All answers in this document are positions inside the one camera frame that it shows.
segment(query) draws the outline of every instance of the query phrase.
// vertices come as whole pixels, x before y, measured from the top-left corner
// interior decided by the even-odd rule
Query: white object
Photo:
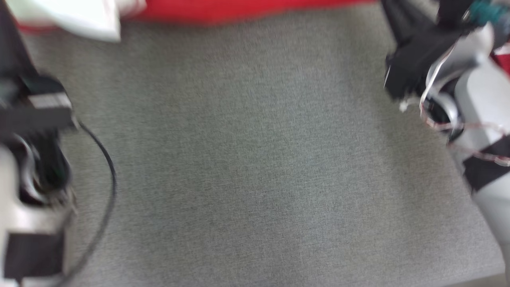
[[[119,41],[120,16],[146,7],[145,0],[7,0],[7,4],[22,25],[59,26],[103,41]]]

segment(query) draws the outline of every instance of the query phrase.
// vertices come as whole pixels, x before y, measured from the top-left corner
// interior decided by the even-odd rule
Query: gray fabric surface
[[[503,271],[444,140],[383,91],[378,6],[27,41],[118,168],[110,228],[72,286],[432,286]],[[109,174],[86,136],[65,148],[80,253]]]

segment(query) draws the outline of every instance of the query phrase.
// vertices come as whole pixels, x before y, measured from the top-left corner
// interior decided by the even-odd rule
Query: teal object
[[[469,12],[471,21],[483,26],[487,22],[497,23],[500,17],[508,12],[508,7],[477,0],[471,4]]]

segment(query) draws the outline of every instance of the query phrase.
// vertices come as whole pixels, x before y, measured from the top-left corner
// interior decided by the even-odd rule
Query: black band
[[[481,152],[510,157],[510,137],[505,136]],[[464,167],[466,168],[464,177],[476,192],[510,172],[510,167],[501,166],[474,156],[464,161]]]

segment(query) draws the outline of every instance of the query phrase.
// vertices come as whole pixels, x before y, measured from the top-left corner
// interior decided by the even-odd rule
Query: black cable
[[[73,280],[76,277],[76,275],[83,269],[83,267],[85,267],[88,260],[96,250],[97,245],[105,235],[105,231],[108,226],[108,223],[110,222],[110,218],[112,216],[112,212],[115,206],[115,201],[117,199],[117,173],[115,172],[115,166],[113,164],[112,158],[108,154],[108,151],[103,146],[101,141],[99,141],[99,139],[82,122],[78,122],[78,124],[88,135],[90,135],[90,137],[94,140],[94,142],[103,152],[103,155],[105,156],[105,159],[108,162],[108,167],[110,168],[110,172],[112,174],[112,191],[110,194],[108,204],[105,208],[105,215],[103,216],[101,224],[97,229],[97,232],[94,235],[92,241],[88,245],[87,249],[83,253],[80,260],[78,260],[78,263],[62,278],[60,282],[55,284],[53,287],[66,286],[71,280]]]

